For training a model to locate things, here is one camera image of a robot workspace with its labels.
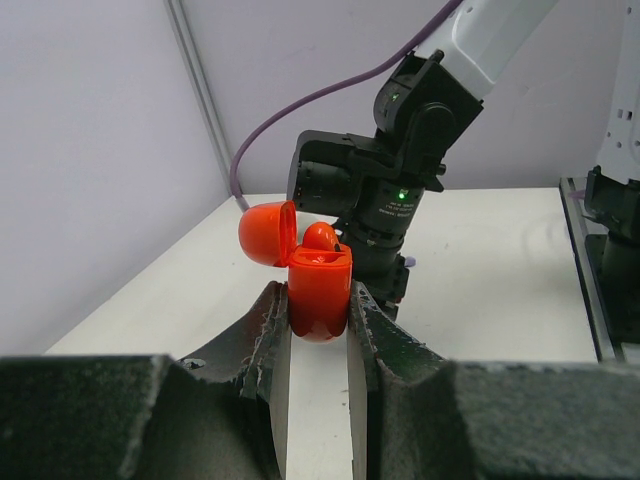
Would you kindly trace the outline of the orange charging case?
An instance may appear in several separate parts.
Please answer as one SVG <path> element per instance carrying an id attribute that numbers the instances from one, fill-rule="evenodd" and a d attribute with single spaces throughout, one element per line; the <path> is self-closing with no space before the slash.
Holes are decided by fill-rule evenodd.
<path id="1" fill-rule="evenodd" d="M 288 318 L 296 336 L 327 343 L 342 335 L 353 269 L 347 245 L 338 239 L 339 252 L 303 247 L 291 201 L 249 208 L 239 222 L 238 237 L 241 249 L 252 261 L 288 271 Z"/>

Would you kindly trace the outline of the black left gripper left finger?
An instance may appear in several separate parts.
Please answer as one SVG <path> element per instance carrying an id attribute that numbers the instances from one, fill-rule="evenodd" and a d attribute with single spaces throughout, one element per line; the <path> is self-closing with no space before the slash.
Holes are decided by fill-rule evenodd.
<path id="1" fill-rule="evenodd" d="M 287 288 L 182 359 L 1 361 L 5 479 L 282 479 L 291 332 Z"/>

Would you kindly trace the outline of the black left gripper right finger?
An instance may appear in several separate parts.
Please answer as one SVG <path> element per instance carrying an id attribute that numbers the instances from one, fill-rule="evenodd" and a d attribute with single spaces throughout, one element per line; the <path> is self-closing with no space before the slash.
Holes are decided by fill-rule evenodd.
<path id="1" fill-rule="evenodd" d="M 347 330 L 357 479 L 635 479 L 639 370 L 448 360 L 361 283 Z"/>

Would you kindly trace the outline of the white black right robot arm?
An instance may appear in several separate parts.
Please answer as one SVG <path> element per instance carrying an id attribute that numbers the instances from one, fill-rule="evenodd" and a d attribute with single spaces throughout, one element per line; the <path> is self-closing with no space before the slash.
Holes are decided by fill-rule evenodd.
<path id="1" fill-rule="evenodd" d="M 549 1 L 451 1 L 390 64 L 376 96 L 373 137 L 308 130 L 291 163 L 288 198 L 336 218 L 355 278 L 396 307 L 409 271 L 400 253 L 422 195 L 441 192 L 447 150 L 552 10 Z M 594 325 L 615 344 L 639 339 L 639 5 L 626 5 L 605 138 L 583 205 L 600 234 L 574 234 L 579 271 L 596 290 Z"/>

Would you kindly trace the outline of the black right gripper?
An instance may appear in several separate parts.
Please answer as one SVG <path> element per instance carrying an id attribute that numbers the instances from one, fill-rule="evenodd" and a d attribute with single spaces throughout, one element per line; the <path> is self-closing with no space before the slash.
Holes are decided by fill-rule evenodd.
<path id="1" fill-rule="evenodd" d="M 409 269 L 400 253 L 406 231 L 380 231 L 356 220 L 336 220 L 332 226 L 353 255 L 353 278 L 362 283 L 380 309 L 397 319 L 406 294 Z"/>

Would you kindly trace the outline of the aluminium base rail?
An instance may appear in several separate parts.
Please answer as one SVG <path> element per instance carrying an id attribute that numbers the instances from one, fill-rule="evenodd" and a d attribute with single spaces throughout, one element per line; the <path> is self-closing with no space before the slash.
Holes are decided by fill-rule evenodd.
<path id="1" fill-rule="evenodd" d="M 637 366 L 639 183 L 595 168 L 559 189 L 597 358 Z"/>

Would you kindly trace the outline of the aluminium frame post left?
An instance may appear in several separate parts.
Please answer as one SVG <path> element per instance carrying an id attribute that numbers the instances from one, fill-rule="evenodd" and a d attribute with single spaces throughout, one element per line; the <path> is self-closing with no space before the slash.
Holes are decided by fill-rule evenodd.
<path id="1" fill-rule="evenodd" d="M 223 122 L 216 105 L 213 90 L 210 86 L 199 48 L 196 44 L 196 38 L 189 20 L 186 4 L 180 0 L 167 0 L 164 4 L 198 107 L 203 117 L 204 125 L 214 151 L 215 160 L 222 174 L 222 178 L 225 181 L 227 191 L 230 195 L 233 195 L 230 180 L 233 154 L 229 147 Z"/>

